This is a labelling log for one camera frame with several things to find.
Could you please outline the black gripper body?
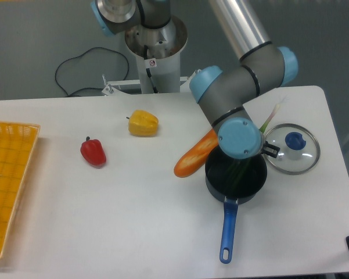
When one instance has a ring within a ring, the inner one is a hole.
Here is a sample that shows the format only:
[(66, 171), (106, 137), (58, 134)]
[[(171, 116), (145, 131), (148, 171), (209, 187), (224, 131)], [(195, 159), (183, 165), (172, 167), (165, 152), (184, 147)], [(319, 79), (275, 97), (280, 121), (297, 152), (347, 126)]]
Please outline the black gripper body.
[(268, 141), (265, 141), (261, 149), (261, 154), (265, 154), (272, 158), (277, 158), (279, 151), (280, 147), (272, 145)]

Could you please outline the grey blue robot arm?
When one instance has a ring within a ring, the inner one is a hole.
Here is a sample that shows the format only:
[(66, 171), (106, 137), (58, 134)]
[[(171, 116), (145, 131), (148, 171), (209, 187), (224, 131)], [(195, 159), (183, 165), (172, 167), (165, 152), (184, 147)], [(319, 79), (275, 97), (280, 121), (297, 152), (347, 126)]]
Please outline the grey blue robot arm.
[[(246, 159), (267, 145), (243, 105), (286, 83), (298, 72), (295, 54), (276, 47), (247, 1), (211, 1), (240, 65), (231, 73), (218, 66), (194, 74), (189, 88), (229, 157)], [(180, 54), (188, 34), (171, 13), (169, 1), (92, 1), (105, 35), (124, 33), (135, 55), (141, 91), (172, 93), (180, 89)]]

